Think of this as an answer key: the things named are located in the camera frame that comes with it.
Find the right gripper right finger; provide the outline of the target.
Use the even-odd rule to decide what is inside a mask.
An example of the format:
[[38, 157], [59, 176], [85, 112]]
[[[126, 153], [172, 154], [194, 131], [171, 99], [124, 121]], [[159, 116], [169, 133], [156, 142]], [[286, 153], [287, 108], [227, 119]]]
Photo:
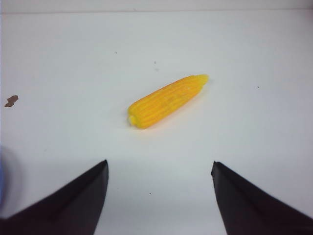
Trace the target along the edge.
[[311, 235], [313, 220], [264, 192], [224, 164], [211, 171], [216, 201], [229, 235]]

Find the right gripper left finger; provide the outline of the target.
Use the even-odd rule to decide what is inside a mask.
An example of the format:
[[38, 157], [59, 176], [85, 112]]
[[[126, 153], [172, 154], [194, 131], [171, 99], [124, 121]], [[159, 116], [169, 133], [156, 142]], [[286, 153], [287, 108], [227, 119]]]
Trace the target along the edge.
[[102, 161], [32, 206], [1, 219], [2, 235], [92, 235], [107, 192], [109, 166]]

